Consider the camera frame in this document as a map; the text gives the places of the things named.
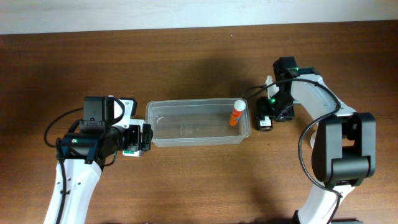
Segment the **small black white-capped bottle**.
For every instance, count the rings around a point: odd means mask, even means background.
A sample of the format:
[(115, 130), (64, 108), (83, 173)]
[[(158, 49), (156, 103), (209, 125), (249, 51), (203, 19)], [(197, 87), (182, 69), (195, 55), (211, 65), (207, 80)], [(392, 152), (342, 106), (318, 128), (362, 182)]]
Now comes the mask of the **small black white-capped bottle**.
[(260, 97), (257, 100), (257, 130), (260, 132), (271, 131), (273, 129), (272, 120), (270, 119), (271, 111), (269, 100), (266, 97)]

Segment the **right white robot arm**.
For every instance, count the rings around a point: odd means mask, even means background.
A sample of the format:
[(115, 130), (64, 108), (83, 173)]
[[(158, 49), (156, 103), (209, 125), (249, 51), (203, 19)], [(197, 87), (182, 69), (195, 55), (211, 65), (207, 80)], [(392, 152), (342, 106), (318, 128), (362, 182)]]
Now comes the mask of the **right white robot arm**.
[(332, 223), (349, 193), (376, 170), (376, 119), (344, 104), (313, 67), (298, 67), (293, 57), (273, 63), (273, 77), (257, 101), (257, 129), (294, 117), (300, 104), (313, 119), (298, 140), (298, 159), (313, 187), (293, 223)]

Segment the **orange glue stick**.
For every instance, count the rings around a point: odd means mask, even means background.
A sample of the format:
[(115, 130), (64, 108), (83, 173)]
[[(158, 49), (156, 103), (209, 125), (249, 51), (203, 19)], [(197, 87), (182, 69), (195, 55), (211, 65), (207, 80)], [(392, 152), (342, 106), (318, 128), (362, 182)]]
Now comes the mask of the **orange glue stick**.
[(231, 126), (236, 126), (243, 111), (246, 109), (246, 103), (244, 100), (237, 100), (234, 102), (233, 112), (231, 113), (231, 117), (229, 119), (229, 124)]

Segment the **clear plastic container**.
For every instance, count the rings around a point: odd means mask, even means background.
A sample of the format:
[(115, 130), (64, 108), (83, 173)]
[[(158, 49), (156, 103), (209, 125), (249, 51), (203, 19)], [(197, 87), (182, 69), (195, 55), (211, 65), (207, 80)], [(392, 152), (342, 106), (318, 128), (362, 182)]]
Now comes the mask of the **clear plastic container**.
[[(244, 110), (237, 125), (229, 124), (236, 101)], [(239, 144), (251, 134), (248, 103), (242, 98), (151, 101), (146, 123), (157, 147)]]

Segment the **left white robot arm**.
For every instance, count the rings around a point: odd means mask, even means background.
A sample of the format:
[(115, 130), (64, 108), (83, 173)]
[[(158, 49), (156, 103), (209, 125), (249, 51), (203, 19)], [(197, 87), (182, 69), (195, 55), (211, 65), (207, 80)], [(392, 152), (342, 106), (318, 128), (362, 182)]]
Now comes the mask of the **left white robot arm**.
[(76, 132), (83, 121), (76, 121), (55, 143), (56, 178), (45, 223), (84, 223), (94, 189), (109, 156), (119, 151), (148, 151), (151, 125), (109, 126)]

